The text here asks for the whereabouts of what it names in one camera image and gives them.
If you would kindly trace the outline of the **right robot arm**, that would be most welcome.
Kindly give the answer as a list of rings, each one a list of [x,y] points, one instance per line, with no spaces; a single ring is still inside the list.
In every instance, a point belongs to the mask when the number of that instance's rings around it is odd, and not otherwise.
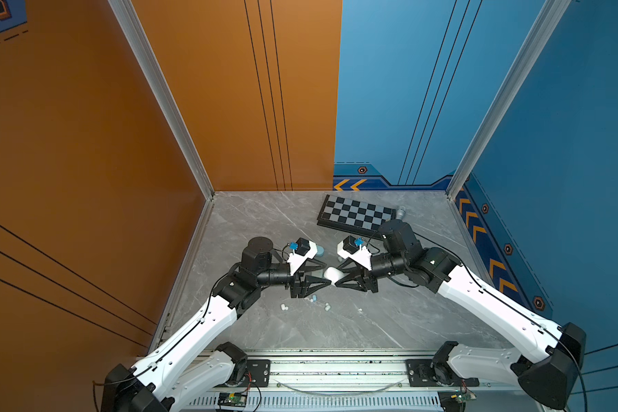
[[[484,379],[521,388],[552,410],[564,410],[583,381],[586,334],[576,324],[559,325],[523,307],[485,283],[455,254],[423,247],[411,226],[398,219],[379,227],[384,250],[372,254],[366,242],[349,236],[337,246],[342,259],[325,275],[338,288],[376,293],[378,281],[408,278],[450,300],[503,336],[510,348],[491,350],[447,341],[431,360],[431,378],[443,386]]]

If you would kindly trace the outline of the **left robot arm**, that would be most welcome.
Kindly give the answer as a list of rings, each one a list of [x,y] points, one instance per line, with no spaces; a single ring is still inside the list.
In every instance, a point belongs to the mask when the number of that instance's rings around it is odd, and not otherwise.
[[[216,386],[247,379],[247,354],[233,343],[219,345],[203,362],[197,357],[232,326],[269,287],[283,286],[304,298],[330,281],[319,276],[324,250],[300,238],[284,256],[265,237],[248,241],[239,262],[211,288],[204,305],[178,331],[133,366],[121,364],[93,385],[98,411],[180,411]]]

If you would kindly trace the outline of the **white earbud case front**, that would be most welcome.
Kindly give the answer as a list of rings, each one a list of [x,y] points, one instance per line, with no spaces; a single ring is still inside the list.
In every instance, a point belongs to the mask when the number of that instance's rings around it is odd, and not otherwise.
[[[331,283],[336,283],[343,279],[346,274],[335,267],[328,267],[324,270],[323,278],[329,280]]]

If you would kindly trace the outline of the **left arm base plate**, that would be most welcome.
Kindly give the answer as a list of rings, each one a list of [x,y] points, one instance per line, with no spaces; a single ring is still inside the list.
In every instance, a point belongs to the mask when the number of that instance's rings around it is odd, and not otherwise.
[[[223,383],[219,386],[215,386],[217,388],[247,388],[250,385],[250,382],[256,384],[260,389],[266,388],[269,386],[271,377],[271,360],[270,359],[253,359],[247,361],[247,369],[238,384],[235,382],[231,383]]]

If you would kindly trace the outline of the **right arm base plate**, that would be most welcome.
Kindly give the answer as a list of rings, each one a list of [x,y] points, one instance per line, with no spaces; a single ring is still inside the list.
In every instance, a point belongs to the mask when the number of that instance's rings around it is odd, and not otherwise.
[[[462,379],[446,362],[433,362],[428,359],[408,359],[405,361],[406,374],[411,387],[477,387],[477,378]]]

